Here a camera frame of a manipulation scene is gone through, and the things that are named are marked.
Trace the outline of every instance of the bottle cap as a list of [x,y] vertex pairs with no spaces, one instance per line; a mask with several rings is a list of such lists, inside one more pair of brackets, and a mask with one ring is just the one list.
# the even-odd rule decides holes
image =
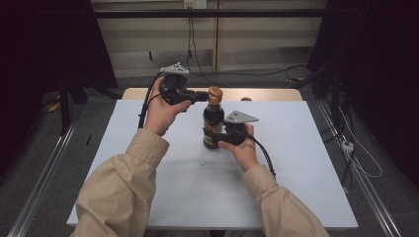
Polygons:
[[222,91],[218,87],[209,87],[209,103],[219,104],[222,100]]

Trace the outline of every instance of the black curtain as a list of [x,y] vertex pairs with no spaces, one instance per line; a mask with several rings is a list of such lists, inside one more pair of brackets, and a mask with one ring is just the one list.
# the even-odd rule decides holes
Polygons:
[[22,148],[41,108],[42,95],[57,91],[62,77],[78,102],[86,99],[80,96],[85,85],[117,87],[97,20],[46,14],[57,10],[93,12],[89,0],[1,3],[0,171]]
[[[338,73],[374,136],[388,149],[394,164],[419,187],[415,149],[419,132],[419,3],[381,0],[365,1],[364,6],[368,6],[367,14],[360,30],[354,32],[354,46],[341,55],[345,60]],[[344,26],[323,23],[332,26],[329,30],[334,33]],[[318,50],[311,56],[312,69],[330,55],[324,43],[332,40],[333,34],[319,35],[321,45],[316,45]]]

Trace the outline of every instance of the bottle label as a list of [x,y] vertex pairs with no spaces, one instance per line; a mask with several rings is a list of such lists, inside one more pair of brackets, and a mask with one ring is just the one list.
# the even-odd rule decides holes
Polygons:
[[[222,122],[219,122],[217,124],[214,125],[208,125],[206,123],[204,123],[204,127],[210,131],[212,131],[213,133],[222,133]],[[204,142],[210,145],[216,145],[212,143],[212,139],[207,136],[204,135]]]

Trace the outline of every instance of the metal rail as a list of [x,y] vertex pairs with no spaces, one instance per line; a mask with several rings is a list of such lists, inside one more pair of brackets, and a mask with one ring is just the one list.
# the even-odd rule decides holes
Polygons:
[[[329,107],[324,102],[321,103],[319,101],[317,101],[317,105],[323,113],[324,119],[326,120],[327,124],[331,127],[330,129],[333,135],[336,136],[336,141],[338,143],[338,146],[340,147],[341,139],[337,136],[338,131],[336,127],[333,126],[333,118],[331,117],[331,111]],[[344,154],[346,161],[349,162],[350,157],[348,153],[344,152]],[[357,162],[357,165],[361,167],[361,164],[356,156],[354,156],[353,160],[354,162]],[[381,197],[379,197],[379,194],[374,188],[373,184],[371,183],[369,177],[362,171],[360,171],[357,167],[355,167],[354,162],[351,163],[351,170],[355,178],[357,179],[361,187],[361,190],[364,193],[364,196],[366,197],[374,214],[376,215],[376,218],[379,224],[381,225],[385,235],[388,237],[401,237],[402,235],[398,230],[395,221],[391,217],[391,214],[388,211],[388,208],[385,206],[384,202],[382,201]]]
[[28,232],[32,220],[34,219],[34,216],[42,202],[42,198],[46,192],[46,189],[52,180],[56,167],[58,166],[59,161],[64,154],[65,148],[71,139],[76,123],[81,117],[83,109],[84,106],[80,106],[70,127],[63,135],[59,136],[55,148],[52,151],[52,154],[50,155],[45,167],[43,168],[42,174],[39,177],[37,184],[32,189],[31,194],[24,204],[24,207],[22,208],[9,234],[7,235],[8,237],[23,237]]
[[96,10],[59,11],[39,10],[42,16],[116,18],[322,18],[352,14],[349,10],[330,9],[179,9],[179,10]]

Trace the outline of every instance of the metal bracket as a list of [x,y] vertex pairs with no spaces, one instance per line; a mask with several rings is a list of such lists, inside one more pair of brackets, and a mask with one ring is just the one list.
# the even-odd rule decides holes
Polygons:
[[246,115],[239,111],[233,111],[230,115],[228,115],[224,119],[225,122],[230,122],[230,123],[244,123],[244,122],[258,121],[258,120],[259,119],[256,117]]
[[183,67],[180,62],[178,62],[177,64],[173,64],[171,66],[168,66],[168,67],[162,67],[160,69],[160,72],[164,74],[180,74],[180,75],[190,74],[190,71],[185,69],[185,67]]

